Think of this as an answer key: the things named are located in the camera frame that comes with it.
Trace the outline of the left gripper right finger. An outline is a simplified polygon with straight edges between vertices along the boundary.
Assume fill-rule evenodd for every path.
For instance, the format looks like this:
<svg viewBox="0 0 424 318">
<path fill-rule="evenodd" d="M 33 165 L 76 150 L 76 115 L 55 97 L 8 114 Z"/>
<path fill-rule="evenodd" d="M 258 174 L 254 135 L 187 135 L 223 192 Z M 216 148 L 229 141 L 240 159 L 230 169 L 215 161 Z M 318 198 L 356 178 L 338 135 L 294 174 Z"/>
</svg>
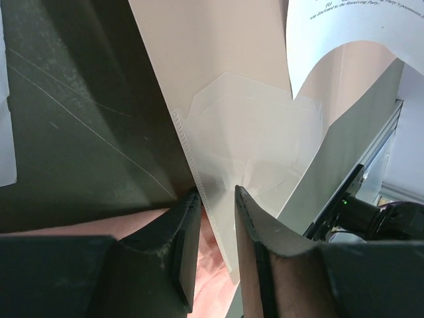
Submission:
<svg viewBox="0 0 424 318">
<path fill-rule="evenodd" d="M 423 243 L 322 243 L 235 188 L 245 317 L 422 317 Z"/>
</svg>

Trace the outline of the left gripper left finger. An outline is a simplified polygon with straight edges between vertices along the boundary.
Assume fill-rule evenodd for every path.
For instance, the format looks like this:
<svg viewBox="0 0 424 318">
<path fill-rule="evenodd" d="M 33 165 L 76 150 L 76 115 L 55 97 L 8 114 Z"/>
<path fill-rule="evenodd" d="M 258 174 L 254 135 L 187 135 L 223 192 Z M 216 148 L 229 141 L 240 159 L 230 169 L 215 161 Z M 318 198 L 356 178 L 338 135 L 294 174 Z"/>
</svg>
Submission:
<svg viewBox="0 0 424 318">
<path fill-rule="evenodd" d="M 186 317 L 201 199 L 190 190 L 135 233 L 1 237 L 2 317 Z"/>
</svg>

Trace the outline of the beige paper folder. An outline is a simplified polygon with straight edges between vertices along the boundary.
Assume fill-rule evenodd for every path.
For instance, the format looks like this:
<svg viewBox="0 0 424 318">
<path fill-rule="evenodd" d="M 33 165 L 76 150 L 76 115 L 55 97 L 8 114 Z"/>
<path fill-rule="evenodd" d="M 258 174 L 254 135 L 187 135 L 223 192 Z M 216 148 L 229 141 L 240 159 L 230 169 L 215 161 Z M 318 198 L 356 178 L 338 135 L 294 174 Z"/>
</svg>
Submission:
<svg viewBox="0 0 424 318">
<path fill-rule="evenodd" d="M 373 42 L 292 95 L 287 1 L 131 1 L 221 255 L 239 282 L 235 187 L 303 233 L 394 112 L 403 63 Z"/>
</svg>

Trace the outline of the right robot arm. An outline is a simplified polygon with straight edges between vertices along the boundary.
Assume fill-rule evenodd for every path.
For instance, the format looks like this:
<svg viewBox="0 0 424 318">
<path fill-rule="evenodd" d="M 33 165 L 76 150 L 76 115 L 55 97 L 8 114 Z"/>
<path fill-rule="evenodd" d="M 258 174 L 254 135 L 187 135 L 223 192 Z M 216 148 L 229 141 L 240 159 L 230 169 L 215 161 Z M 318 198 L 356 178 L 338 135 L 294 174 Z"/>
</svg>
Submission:
<svg viewBox="0 0 424 318">
<path fill-rule="evenodd" d="M 367 203 L 356 197 L 363 175 L 364 165 L 359 164 L 303 235 L 324 241 L 341 231 L 365 241 L 423 240 L 423 205 L 401 201 L 378 207 Z"/>
</svg>

